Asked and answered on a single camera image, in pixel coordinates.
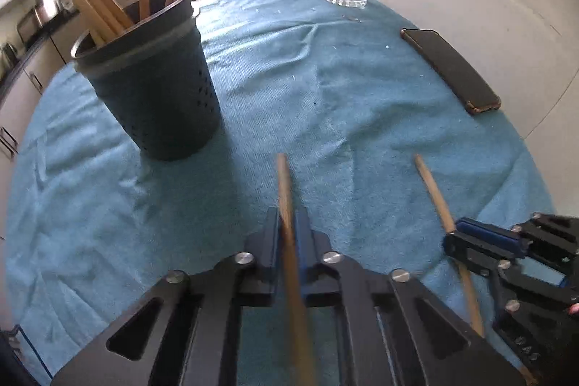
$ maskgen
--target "metal screw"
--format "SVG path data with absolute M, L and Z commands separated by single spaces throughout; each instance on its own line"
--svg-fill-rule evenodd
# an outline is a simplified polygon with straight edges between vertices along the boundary
M 235 263 L 239 265 L 246 265 L 253 262 L 254 256 L 250 252 L 240 252 L 235 254 Z
M 397 268 L 392 272 L 392 280 L 398 283 L 406 283 L 410 279 L 410 273 L 403 268 Z
M 181 283 L 186 275 L 187 273 L 183 272 L 183 270 L 171 270 L 167 275 L 165 275 L 165 279 L 169 283 L 176 284 Z
M 322 260 L 326 262 L 326 264 L 337 264 L 342 261 L 343 258 L 344 256 L 338 252 L 326 252 L 322 256 Z
M 507 301 L 507 304 L 505 304 L 505 309 L 509 313 L 516 313 L 516 311 L 518 311 L 519 308 L 520 308 L 520 302 L 517 300 L 509 300 L 509 301 Z

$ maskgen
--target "phone case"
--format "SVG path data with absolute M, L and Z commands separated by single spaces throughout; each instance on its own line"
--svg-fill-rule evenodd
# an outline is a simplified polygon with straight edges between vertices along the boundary
M 432 60 L 428 51 L 412 37 L 413 31 L 419 31 L 421 34 L 437 35 L 436 43 L 438 44 L 436 47 L 445 48 L 446 51 L 444 53 L 447 56 L 443 60 L 439 59 L 439 62 L 446 62 L 447 64 L 437 64 L 436 61 Z M 451 44 L 445 41 L 438 32 L 434 30 L 402 29 L 400 35 L 432 66 L 454 92 L 468 113 L 476 115 L 500 108 L 501 100 L 499 96 L 493 92 L 487 82 L 468 61 Z

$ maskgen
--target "smartphone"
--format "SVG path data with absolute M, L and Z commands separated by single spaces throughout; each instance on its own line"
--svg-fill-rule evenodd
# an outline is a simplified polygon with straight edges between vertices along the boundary
M 400 35 L 430 63 L 471 115 L 501 106 L 493 89 L 436 31 L 402 29 Z

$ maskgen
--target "blue gripper part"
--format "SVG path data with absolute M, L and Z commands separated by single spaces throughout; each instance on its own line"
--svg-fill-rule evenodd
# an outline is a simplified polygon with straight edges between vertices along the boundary
M 517 259 L 523 259 L 527 255 L 526 247 L 520 237 L 498 226 L 483 224 L 470 218 L 461 218 L 456 221 L 456 230 L 493 246 L 508 250 Z

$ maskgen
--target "stainless steel pot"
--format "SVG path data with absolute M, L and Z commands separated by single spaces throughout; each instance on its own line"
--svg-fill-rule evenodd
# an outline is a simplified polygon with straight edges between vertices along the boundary
M 62 5 L 59 0 L 37 0 L 37 5 L 34 6 L 34 14 L 40 27 L 43 27 L 56 17 L 61 9 Z
M 62 4 L 59 0 L 37 0 L 34 8 L 18 22 L 16 27 L 22 43 L 28 46 L 28 41 L 61 10 Z

